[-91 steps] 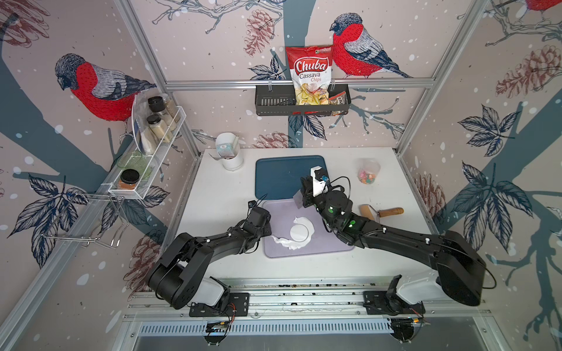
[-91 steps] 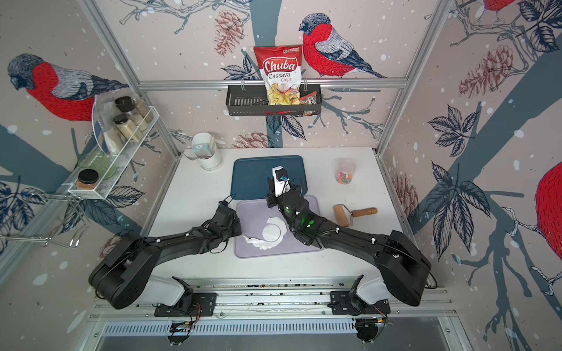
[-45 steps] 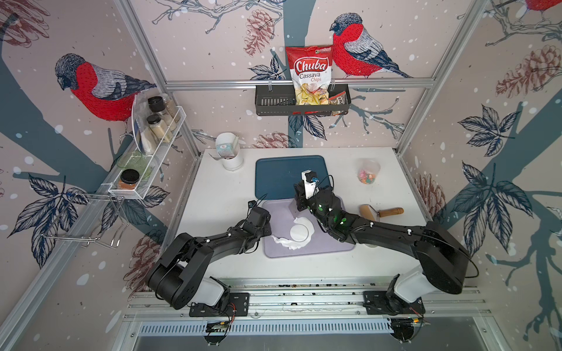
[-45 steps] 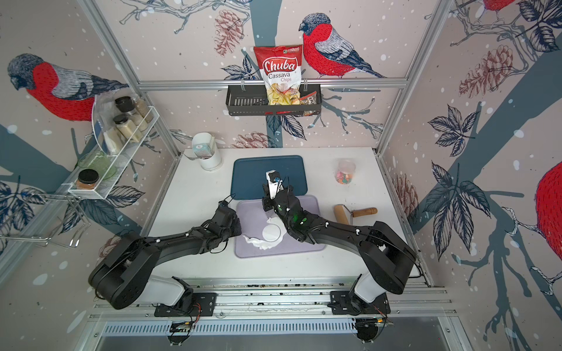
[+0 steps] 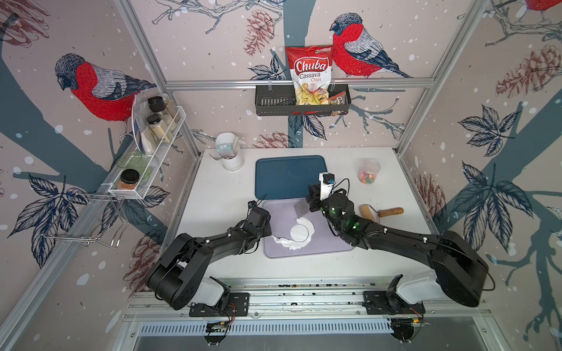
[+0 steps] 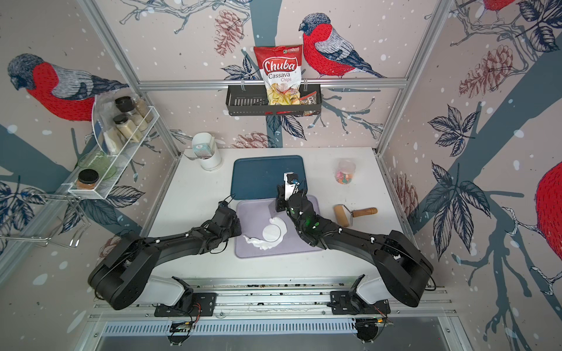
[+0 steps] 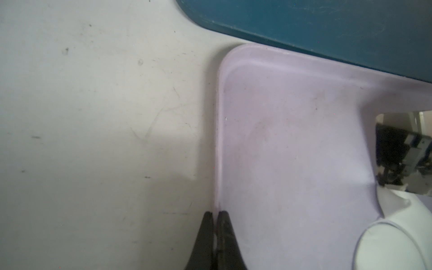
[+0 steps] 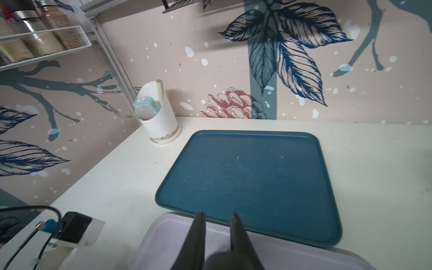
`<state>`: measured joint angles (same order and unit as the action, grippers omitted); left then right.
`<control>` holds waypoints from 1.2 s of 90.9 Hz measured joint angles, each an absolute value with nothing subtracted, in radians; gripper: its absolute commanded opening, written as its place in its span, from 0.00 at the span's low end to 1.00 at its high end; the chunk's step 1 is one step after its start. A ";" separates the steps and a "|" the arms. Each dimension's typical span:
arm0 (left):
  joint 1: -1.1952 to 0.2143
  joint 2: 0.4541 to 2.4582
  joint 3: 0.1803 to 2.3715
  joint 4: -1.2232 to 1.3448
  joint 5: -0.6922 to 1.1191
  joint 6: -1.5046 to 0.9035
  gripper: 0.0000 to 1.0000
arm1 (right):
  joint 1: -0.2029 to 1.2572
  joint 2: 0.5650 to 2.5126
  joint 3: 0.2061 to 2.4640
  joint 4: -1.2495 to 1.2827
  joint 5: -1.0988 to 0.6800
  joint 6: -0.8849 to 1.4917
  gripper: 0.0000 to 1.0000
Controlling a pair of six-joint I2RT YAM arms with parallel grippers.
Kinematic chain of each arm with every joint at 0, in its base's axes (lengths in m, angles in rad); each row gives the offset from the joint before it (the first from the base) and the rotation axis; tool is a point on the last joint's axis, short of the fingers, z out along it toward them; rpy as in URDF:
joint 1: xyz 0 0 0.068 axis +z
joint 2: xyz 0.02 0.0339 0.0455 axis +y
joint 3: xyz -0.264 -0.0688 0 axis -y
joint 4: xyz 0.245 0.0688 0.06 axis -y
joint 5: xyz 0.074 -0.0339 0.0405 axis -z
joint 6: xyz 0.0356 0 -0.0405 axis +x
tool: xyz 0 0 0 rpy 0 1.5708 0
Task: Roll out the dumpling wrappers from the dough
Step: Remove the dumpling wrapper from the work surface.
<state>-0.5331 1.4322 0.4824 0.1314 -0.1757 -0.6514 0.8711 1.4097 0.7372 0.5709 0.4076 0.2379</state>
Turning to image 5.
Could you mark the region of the wooden rolling pin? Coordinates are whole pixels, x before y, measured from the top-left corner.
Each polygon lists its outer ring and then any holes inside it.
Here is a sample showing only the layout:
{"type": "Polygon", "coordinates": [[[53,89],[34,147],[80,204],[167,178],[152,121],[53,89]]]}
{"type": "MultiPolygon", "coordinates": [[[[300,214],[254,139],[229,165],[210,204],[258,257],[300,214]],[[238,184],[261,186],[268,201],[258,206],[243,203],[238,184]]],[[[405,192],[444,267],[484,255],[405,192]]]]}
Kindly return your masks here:
{"type": "Polygon", "coordinates": [[[361,217],[364,219],[369,219],[373,222],[380,222],[380,219],[388,216],[397,216],[404,213],[404,209],[401,207],[396,207],[392,209],[376,210],[371,205],[361,205],[359,207],[361,217]]]}

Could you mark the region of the lilac silicone mat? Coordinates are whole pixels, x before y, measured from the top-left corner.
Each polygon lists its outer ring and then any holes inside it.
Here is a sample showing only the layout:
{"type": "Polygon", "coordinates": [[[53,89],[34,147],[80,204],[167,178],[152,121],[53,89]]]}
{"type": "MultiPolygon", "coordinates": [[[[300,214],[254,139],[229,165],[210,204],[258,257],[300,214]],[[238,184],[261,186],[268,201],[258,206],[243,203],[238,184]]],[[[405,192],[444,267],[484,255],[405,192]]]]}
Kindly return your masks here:
{"type": "MultiPolygon", "coordinates": [[[[294,205],[300,199],[267,201],[263,205],[263,208],[266,209],[271,215],[271,226],[285,224],[286,222],[288,222],[289,225],[294,224],[295,219],[298,218],[294,210],[294,205]]],[[[347,252],[353,249],[352,246],[332,234],[332,231],[330,231],[328,223],[321,212],[308,212],[303,217],[309,219],[316,229],[311,243],[300,250],[294,251],[282,247],[279,244],[275,244],[275,242],[273,241],[273,237],[268,236],[265,239],[264,244],[264,251],[267,257],[277,259],[314,254],[347,252]]]]}

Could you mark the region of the white dough lump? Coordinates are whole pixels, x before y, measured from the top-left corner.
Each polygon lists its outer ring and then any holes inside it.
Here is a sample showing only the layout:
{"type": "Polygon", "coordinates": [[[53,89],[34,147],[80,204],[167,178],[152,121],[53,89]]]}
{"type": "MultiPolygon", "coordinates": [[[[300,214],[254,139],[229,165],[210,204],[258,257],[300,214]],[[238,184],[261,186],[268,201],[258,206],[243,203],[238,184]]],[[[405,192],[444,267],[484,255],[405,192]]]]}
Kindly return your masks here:
{"type": "Polygon", "coordinates": [[[272,225],[272,237],[275,244],[294,251],[309,245],[315,232],[313,223],[306,217],[295,219],[292,225],[289,225],[288,222],[272,225]]]}

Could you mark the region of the round cut dough wrapper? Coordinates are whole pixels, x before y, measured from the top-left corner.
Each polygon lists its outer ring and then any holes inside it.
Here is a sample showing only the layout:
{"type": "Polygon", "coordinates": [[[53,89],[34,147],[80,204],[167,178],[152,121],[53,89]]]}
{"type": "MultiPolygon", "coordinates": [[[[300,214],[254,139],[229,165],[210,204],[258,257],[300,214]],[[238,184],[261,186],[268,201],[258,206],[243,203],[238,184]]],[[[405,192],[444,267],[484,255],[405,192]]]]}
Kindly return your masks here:
{"type": "Polygon", "coordinates": [[[295,242],[304,242],[309,238],[309,230],[305,225],[297,223],[291,228],[291,238],[295,242]]]}

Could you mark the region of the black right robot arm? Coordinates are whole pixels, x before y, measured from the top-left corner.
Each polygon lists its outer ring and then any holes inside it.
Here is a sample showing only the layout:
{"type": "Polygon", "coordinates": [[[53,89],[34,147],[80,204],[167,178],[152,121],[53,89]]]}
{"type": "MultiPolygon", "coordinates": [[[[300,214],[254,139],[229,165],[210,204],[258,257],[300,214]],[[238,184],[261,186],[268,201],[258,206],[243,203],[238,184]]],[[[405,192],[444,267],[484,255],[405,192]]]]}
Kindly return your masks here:
{"type": "Polygon", "coordinates": [[[356,215],[354,203],[344,192],[323,195],[326,187],[310,185],[306,201],[311,212],[323,214],[334,235],[352,247],[390,252],[429,268],[422,274],[393,278],[385,293],[391,313],[443,297],[464,307],[478,307],[489,267],[460,235],[452,231],[424,235],[389,228],[356,215]]]}

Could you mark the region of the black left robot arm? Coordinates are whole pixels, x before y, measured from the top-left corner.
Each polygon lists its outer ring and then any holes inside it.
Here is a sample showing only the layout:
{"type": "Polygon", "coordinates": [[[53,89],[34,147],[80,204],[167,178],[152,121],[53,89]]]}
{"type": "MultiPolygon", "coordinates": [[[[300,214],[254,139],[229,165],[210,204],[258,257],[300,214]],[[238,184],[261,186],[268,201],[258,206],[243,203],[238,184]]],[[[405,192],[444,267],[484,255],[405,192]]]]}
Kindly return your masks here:
{"type": "Polygon", "coordinates": [[[209,265],[257,248],[262,238],[272,235],[270,220],[266,209],[255,206],[223,234],[207,238],[178,235],[145,276],[144,284],[172,309],[194,303],[209,265]]]}

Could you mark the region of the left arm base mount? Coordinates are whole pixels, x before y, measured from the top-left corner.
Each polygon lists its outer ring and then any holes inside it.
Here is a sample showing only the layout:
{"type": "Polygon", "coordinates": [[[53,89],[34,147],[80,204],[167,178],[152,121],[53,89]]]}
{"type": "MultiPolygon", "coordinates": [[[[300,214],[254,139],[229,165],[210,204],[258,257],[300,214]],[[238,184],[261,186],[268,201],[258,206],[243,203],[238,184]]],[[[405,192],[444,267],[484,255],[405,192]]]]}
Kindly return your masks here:
{"type": "Polygon", "coordinates": [[[250,294],[231,292],[231,288],[218,279],[203,279],[190,301],[190,317],[222,317],[206,322],[203,337],[209,346],[218,346],[231,331],[237,317],[247,317],[250,294]]]}

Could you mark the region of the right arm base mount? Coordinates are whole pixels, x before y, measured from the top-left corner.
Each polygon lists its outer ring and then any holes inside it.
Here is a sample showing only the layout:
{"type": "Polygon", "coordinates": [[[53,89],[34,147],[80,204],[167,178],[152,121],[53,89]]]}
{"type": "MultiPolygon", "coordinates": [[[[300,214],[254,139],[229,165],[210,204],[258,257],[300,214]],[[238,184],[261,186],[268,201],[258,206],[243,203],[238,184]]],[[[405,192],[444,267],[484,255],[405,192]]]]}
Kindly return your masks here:
{"type": "Polygon", "coordinates": [[[369,290],[363,292],[363,304],[368,315],[386,316],[391,336],[400,343],[411,342],[424,326],[430,323],[425,319],[426,309],[422,302],[410,304],[398,295],[397,286],[403,275],[392,279],[385,291],[369,290]]]}

